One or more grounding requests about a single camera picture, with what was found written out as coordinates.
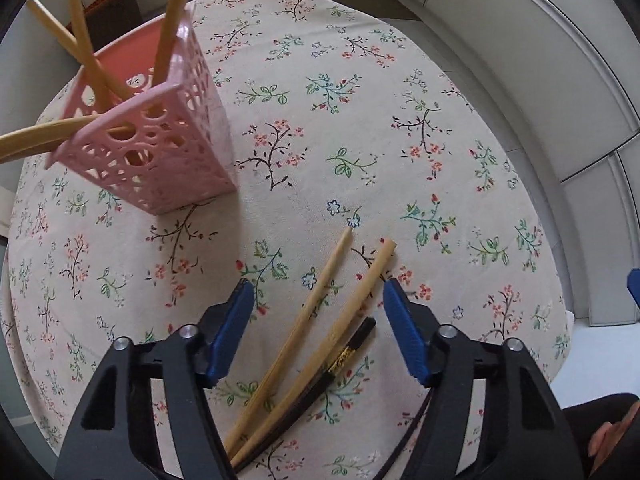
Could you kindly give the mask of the person's right hand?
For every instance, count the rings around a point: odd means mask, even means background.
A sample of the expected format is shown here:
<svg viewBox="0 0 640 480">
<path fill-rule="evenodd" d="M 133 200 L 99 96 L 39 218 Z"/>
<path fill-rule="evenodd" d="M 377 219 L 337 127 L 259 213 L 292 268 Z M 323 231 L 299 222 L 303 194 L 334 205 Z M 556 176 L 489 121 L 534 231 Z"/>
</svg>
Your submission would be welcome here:
<svg viewBox="0 0 640 480">
<path fill-rule="evenodd" d="M 620 443 L 620 440 L 623 439 L 623 436 L 636 419 L 639 405 L 639 401 L 634 402 L 620 422 L 616 422 L 615 424 L 605 422 L 592 435 L 588 445 L 588 456 L 593 458 L 590 474 L 593 474 L 600 468 L 612 455 L 614 448 Z"/>
</svg>

